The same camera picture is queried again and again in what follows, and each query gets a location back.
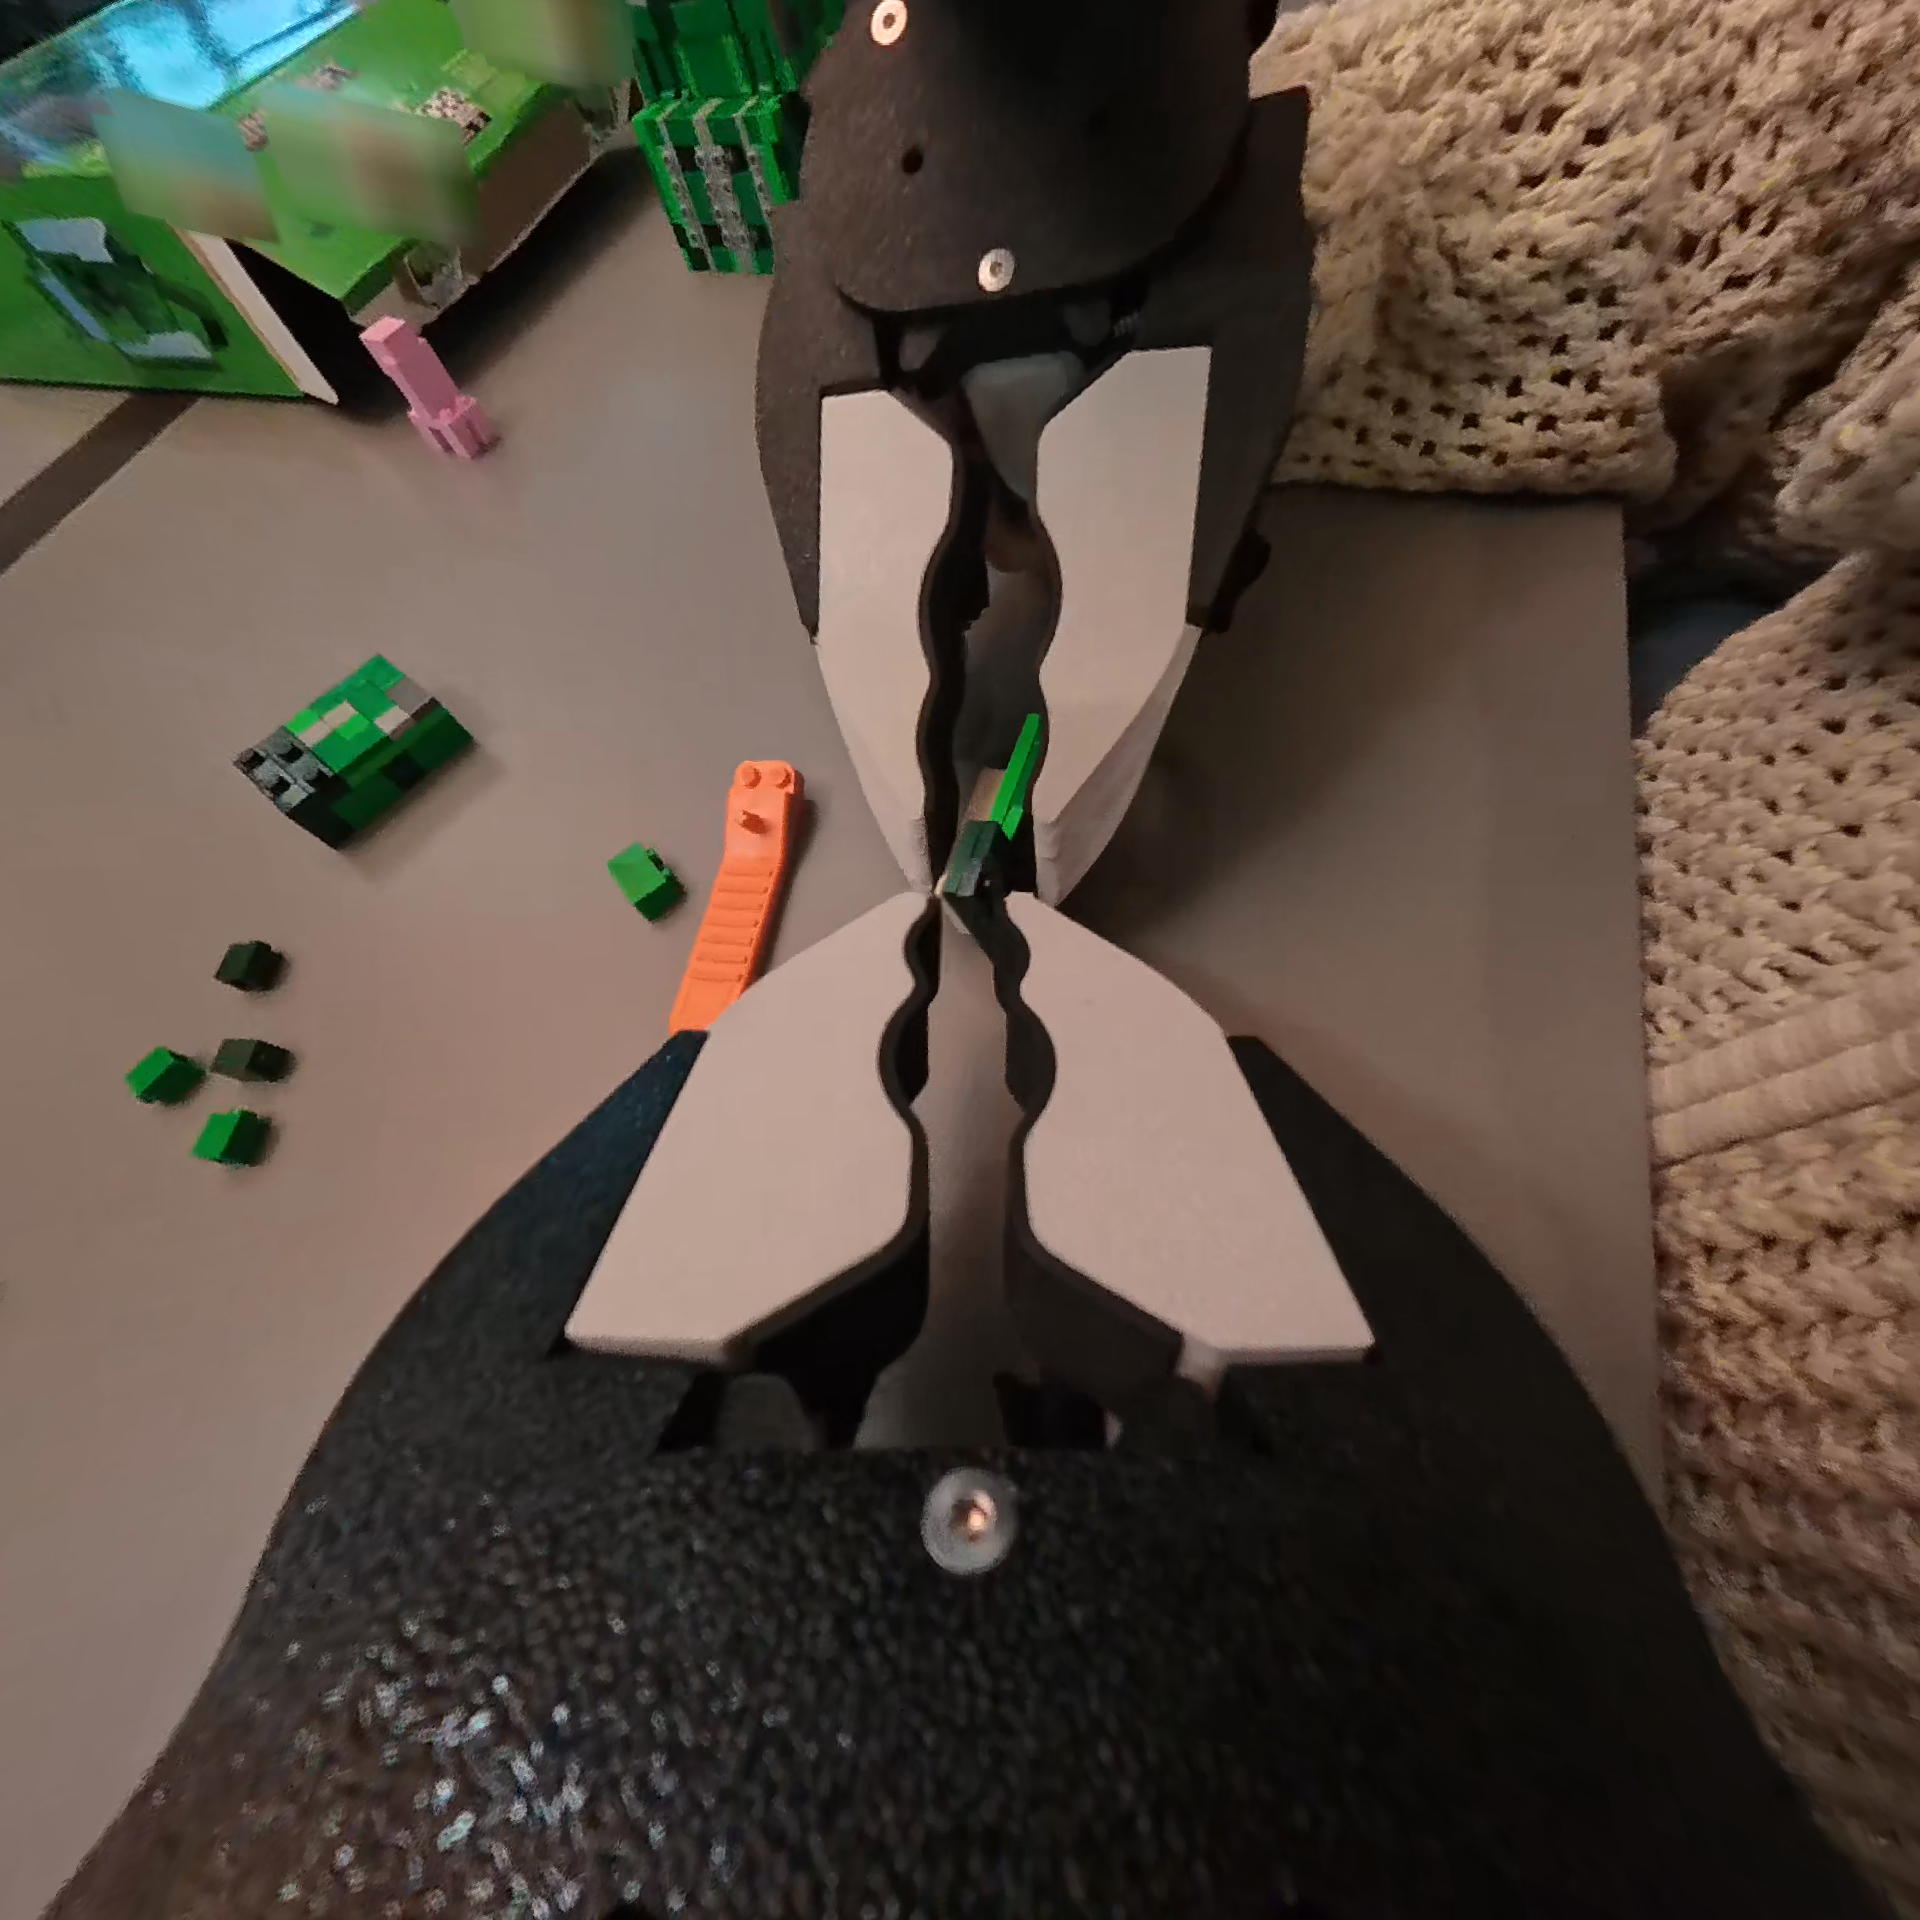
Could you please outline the orange brick separator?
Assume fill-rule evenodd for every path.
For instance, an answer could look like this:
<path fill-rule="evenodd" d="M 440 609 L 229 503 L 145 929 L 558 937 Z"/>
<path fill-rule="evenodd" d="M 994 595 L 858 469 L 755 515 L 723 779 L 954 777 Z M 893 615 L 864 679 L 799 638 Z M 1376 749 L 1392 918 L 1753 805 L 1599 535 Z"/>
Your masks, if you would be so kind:
<path fill-rule="evenodd" d="M 734 767 L 719 875 L 669 1009 L 673 1038 L 713 1027 L 762 973 L 799 813 L 803 773 L 791 761 L 752 758 Z"/>

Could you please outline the pink lego pig figure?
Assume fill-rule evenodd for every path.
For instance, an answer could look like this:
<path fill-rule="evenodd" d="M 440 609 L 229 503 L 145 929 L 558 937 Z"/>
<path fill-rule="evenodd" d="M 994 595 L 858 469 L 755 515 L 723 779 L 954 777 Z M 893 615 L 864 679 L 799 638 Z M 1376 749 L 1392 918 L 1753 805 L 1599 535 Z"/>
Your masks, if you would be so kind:
<path fill-rule="evenodd" d="M 481 461 L 499 445 L 484 405 L 456 386 L 411 321 L 384 318 L 362 328 L 362 345 L 397 386 L 428 446 L 453 461 Z"/>

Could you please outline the green lego creeper figure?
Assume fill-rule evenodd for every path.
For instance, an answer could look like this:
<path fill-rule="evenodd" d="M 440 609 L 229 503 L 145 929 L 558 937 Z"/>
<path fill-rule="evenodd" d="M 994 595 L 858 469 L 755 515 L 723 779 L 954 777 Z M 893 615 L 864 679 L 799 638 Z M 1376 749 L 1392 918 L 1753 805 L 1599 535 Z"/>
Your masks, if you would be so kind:
<path fill-rule="evenodd" d="M 767 278 L 838 3 L 635 3 L 638 148 L 696 275 Z"/>

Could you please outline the person's right forearm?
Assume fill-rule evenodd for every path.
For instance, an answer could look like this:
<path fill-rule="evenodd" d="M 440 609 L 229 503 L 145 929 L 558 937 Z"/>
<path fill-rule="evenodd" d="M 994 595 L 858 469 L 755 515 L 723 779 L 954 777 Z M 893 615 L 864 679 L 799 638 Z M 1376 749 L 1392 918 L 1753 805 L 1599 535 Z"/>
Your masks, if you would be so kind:
<path fill-rule="evenodd" d="M 1324 3 L 1277 483 L 1767 506 L 1918 336 L 1918 3 Z"/>

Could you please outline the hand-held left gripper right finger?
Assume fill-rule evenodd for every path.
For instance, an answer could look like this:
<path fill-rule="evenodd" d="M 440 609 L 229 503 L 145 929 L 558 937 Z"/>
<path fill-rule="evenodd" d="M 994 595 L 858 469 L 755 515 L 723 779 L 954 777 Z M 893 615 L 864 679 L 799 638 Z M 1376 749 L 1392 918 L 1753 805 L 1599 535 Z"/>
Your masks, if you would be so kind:
<path fill-rule="evenodd" d="M 1210 1419 L 1236 1371 L 1376 1333 L 1228 1033 L 1034 896 L 981 914 L 1007 1083 L 1007 1298 L 1050 1390 L 1123 1431 Z"/>

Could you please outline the person's torso in knitted sweater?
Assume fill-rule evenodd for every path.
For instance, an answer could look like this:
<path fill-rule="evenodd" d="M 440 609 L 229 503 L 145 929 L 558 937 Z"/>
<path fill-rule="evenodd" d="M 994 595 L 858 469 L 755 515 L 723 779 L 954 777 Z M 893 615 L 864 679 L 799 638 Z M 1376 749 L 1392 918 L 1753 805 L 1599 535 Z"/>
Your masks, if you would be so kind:
<path fill-rule="evenodd" d="M 1640 743 L 1670 1541 L 1819 1821 L 1918 1918 L 1918 278 L 1795 409 L 1809 584 Z"/>

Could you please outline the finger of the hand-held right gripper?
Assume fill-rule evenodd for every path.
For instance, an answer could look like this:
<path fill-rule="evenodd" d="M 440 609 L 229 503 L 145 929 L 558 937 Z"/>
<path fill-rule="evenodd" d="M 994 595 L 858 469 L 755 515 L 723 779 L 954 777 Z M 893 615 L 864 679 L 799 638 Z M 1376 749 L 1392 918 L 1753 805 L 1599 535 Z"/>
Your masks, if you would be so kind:
<path fill-rule="evenodd" d="M 1117 837 L 1189 675 L 1210 386 L 1210 345 L 1135 349 L 1040 438 L 1034 509 L 1063 601 L 1040 670 L 1044 754 L 1028 789 L 1050 903 L 1065 903 Z"/>
<path fill-rule="evenodd" d="M 898 395 L 823 402 L 818 660 L 906 881 L 935 892 L 957 837 L 968 630 L 988 603 L 989 485 Z"/>

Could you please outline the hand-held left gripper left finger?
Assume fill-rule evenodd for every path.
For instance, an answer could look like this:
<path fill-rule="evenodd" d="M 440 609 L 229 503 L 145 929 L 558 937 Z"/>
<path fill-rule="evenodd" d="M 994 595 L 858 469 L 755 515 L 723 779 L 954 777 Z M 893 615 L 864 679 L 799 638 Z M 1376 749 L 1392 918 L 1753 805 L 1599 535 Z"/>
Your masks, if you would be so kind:
<path fill-rule="evenodd" d="M 935 898 L 762 976 L 682 1092 L 564 1321 L 590 1354 L 781 1378 L 831 1445 L 923 1327 Z"/>

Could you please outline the green and black lego block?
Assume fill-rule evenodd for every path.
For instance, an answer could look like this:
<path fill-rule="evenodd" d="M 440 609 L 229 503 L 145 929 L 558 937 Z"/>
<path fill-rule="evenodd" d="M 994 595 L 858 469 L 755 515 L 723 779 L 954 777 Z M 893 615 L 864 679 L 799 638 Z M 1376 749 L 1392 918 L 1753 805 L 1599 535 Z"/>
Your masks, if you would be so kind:
<path fill-rule="evenodd" d="M 444 700 L 375 654 L 231 763 L 279 815 L 342 853 L 471 743 Z"/>

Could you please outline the green and grey lego panel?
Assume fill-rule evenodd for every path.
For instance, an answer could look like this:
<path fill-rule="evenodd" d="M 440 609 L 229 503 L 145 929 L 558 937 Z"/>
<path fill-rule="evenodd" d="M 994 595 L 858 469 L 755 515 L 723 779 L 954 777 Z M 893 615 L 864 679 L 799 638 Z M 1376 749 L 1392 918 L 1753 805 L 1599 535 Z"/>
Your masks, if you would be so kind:
<path fill-rule="evenodd" d="M 977 777 L 969 820 L 989 824 L 1009 847 L 1020 838 L 1031 783 L 1044 754 L 1044 712 L 1031 709 L 1009 749 L 1003 767 L 982 767 Z"/>

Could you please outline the green toy set box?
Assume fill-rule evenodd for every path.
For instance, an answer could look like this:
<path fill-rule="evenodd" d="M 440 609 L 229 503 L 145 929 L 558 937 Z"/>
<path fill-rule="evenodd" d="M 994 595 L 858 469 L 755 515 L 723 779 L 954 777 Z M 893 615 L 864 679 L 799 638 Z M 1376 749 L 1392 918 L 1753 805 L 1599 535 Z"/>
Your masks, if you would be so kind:
<path fill-rule="evenodd" d="M 3 382 L 339 402 L 631 141 L 609 3 L 3 3 Z"/>

